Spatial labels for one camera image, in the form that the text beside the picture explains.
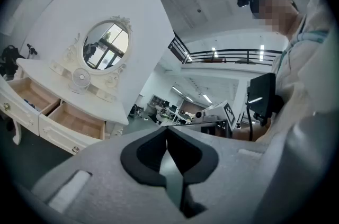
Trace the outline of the oval mirror with ornate frame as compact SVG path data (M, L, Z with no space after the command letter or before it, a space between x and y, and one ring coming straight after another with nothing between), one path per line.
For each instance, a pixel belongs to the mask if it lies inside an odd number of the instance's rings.
M124 16L112 16L95 24L63 53L64 66L87 70L91 84L104 91L118 87L119 77L131 53L132 26Z

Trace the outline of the black metal railing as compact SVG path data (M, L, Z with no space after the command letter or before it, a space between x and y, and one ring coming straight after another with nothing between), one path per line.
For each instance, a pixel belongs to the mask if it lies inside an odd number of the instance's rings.
M175 35L168 48L182 64L246 64L270 66L287 46L276 32L231 33L184 42Z

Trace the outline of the large white wooden drawer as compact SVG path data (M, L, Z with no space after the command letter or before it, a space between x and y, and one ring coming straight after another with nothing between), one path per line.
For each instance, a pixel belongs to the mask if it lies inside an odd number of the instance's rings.
M39 115L39 135L75 155L105 139L105 122L64 102L48 116Z

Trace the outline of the white round desk fan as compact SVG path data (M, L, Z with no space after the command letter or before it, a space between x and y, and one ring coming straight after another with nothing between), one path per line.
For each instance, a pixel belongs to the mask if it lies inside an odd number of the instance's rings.
M91 76L84 68L77 68L72 72L69 89L77 94L84 94L91 84Z

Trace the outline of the white dressing table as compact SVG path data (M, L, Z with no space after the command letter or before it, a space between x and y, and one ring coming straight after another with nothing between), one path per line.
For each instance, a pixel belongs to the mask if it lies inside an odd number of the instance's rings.
M123 105L118 99L118 87L116 90L108 92L90 84L84 94L77 94L69 89L74 70L67 69L62 58L59 61L20 58L16 63L18 69L12 80L28 77L57 96L60 99L60 104L66 102L84 113L104 121L105 139L120 136L123 128L127 126L128 119ZM13 121L13 124L15 130L13 142L19 144L22 138L21 130L25 127L17 126L15 121Z

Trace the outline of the person's beige clothing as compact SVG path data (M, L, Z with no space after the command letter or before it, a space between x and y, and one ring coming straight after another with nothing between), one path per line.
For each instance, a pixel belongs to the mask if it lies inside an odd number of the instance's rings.
M310 0L285 36L288 44L272 65L284 105L255 142L269 144L301 119L339 109L339 27L327 0Z

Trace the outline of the black scooter handlebar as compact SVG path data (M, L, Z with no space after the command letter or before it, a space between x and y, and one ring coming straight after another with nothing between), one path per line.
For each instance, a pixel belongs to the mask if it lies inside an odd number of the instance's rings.
M29 48L29 54L27 56L27 59L32 59L34 58L38 53L35 50L35 48L33 46L31 46L30 44L27 44L27 47Z

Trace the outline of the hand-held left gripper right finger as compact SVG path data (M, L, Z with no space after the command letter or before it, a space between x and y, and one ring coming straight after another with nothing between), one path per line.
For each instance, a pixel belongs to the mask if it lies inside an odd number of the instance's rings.
M167 127L166 140L185 185L204 182L216 169L219 156L213 147L173 127Z

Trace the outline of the person's right forearm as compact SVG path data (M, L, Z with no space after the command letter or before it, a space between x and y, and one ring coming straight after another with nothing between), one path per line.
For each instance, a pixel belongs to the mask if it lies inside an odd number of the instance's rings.
M251 124L250 127L235 129L232 132L232 138L237 140L249 141L250 131L252 129L252 141L258 140L261 136L265 135L271 123L268 122L264 126L260 124Z

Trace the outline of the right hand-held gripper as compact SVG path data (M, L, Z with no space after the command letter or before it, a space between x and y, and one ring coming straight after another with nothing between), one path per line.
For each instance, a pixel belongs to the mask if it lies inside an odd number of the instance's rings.
M236 116L228 101L198 111L194 117L194 130L233 130Z

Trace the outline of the office desks with monitors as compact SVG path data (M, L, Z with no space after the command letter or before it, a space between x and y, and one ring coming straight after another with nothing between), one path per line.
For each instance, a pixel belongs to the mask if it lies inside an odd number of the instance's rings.
M169 101L153 96L146 107L148 117L160 126L186 125L193 122L195 115L180 110Z

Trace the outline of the black backpack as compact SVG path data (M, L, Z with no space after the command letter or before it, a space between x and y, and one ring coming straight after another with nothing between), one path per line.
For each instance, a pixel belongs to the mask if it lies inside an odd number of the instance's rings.
M18 69L18 65L16 64L18 58L24 59L24 57L20 55L18 48L13 45L7 46L0 56L0 74L2 76L13 76Z

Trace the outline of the small white wooden drawer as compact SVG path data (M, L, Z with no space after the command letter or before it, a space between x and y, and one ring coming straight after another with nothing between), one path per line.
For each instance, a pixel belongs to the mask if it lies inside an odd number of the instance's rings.
M34 104L35 110L24 99ZM0 111L35 135L39 135L39 116L47 115L60 104L60 99L30 78L5 81L0 77Z

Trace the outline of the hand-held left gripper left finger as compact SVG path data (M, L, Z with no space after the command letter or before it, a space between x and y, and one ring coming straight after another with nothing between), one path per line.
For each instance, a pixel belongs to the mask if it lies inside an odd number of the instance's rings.
M166 127L161 127L123 148L120 154L121 165L139 184L166 186L166 178L159 173L167 151L166 131Z

